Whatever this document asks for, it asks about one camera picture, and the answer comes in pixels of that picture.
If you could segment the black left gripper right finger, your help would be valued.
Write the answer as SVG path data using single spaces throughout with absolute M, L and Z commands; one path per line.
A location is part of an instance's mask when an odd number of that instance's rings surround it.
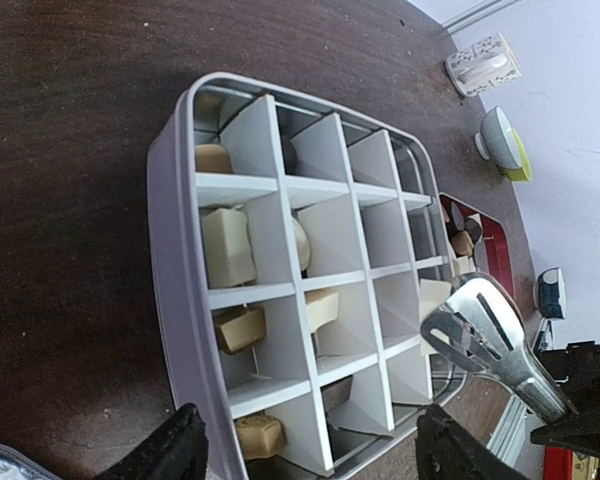
M 457 423 L 439 404 L 417 419 L 416 462 L 420 480 L 522 480 Z

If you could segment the bunny print tin lid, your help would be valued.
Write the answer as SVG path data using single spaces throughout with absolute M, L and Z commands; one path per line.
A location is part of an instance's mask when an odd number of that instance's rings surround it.
M 0 444 L 0 479 L 53 480 L 58 476 L 18 450 Z

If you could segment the red chocolate tray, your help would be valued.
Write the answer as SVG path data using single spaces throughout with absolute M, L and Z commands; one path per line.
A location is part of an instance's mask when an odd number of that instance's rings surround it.
M 511 259 L 503 225 L 494 217 L 454 196 L 440 193 L 439 198 L 447 212 L 450 212 L 451 205 L 455 203 L 465 218 L 472 217 L 480 224 L 482 235 L 476 246 L 479 257 L 476 266 L 483 271 L 488 271 L 506 288 L 511 287 L 513 285 Z

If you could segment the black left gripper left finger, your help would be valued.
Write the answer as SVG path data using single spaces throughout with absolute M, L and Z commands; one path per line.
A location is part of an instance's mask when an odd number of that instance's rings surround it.
M 206 424 L 193 403 L 181 406 L 100 479 L 205 479 Z

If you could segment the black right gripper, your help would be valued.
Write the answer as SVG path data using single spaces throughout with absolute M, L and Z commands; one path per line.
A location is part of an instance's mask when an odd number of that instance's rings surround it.
M 600 458 L 600 345 L 570 343 L 540 352 L 539 360 L 577 412 L 533 430 L 530 441 Z

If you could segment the metal serving tongs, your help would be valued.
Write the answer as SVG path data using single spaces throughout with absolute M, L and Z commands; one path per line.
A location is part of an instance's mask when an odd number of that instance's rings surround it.
M 546 424 L 577 413 L 530 348 L 521 314 L 491 275 L 451 280 L 451 295 L 420 326 L 433 349 L 464 371 L 495 381 Z

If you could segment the white divided tin box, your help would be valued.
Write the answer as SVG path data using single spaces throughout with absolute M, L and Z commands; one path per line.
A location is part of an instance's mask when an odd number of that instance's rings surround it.
M 207 74 L 149 148 L 147 204 L 172 397 L 219 477 L 351 477 L 464 386 L 419 333 L 422 283 L 452 268 L 414 135 Z

